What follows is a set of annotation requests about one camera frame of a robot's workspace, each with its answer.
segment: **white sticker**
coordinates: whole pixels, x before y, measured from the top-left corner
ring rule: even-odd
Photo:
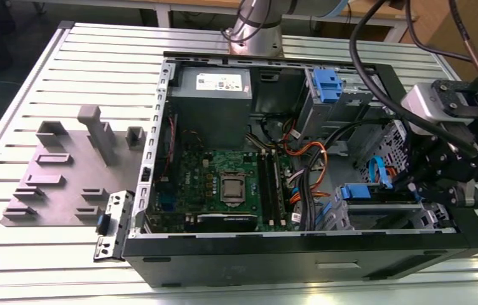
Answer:
[[[299,139],[301,133],[298,132],[298,130],[295,129],[290,130],[290,134],[294,138]]]
[[[293,213],[291,214],[291,221],[293,222],[301,222],[301,214]]]
[[[196,90],[242,91],[241,75],[200,73],[196,77]]]

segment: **metal bracket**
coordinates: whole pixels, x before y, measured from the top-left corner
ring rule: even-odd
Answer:
[[[122,250],[127,239],[132,205],[132,192],[122,191],[111,194],[106,213],[98,220],[96,232],[100,236],[94,252],[94,262],[124,262]]]

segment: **table leg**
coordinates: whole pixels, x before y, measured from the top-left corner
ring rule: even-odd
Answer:
[[[171,7],[168,4],[155,4],[159,27],[171,27]]]
[[[386,43],[398,43],[401,38],[404,38],[405,32],[408,31],[406,22],[396,22],[392,27],[389,34],[386,35],[385,42]]]
[[[36,9],[37,15],[43,15],[44,13],[47,13],[45,3],[32,2],[32,4],[33,8]]]

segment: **aluminum profile table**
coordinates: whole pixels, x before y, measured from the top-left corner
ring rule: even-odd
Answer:
[[[76,120],[80,106],[98,104],[114,130],[132,125],[150,130],[163,51],[227,51],[213,31],[67,25],[52,36],[0,120],[0,220],[39,144],[35,131],[43,120],[60,120],[68,129],[84,128]],[[283,45],[287,57],[350,60],[345,40],[287,36]],[[358,48],[365,62],[394,66],[408,90],[420,81],[456,78],[446,62],[414,46],[365,42]],[[151,288],[127,263],[92,262],[95,241],[92,227],[0,225],[0,301],[478,304],[478,256],[393,281]]]

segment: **blue cable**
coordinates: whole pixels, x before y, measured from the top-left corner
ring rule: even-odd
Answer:
[[[385,186],[389,189],[393,189],[394,186],[392,185],[390,178],[389,178],[389,176],[386,174],[385,161],[384,161],[381,156],[373,156],[372,160],[369,160],[369,179],[370,179],[372,183],[376,183],[376,180],[377,180],[377,178],[376,178],[376,176],[377,176],[376,165],[378,167],[378,173],[380,173],[380,176],[381,176],[382,183],[385,184]]]

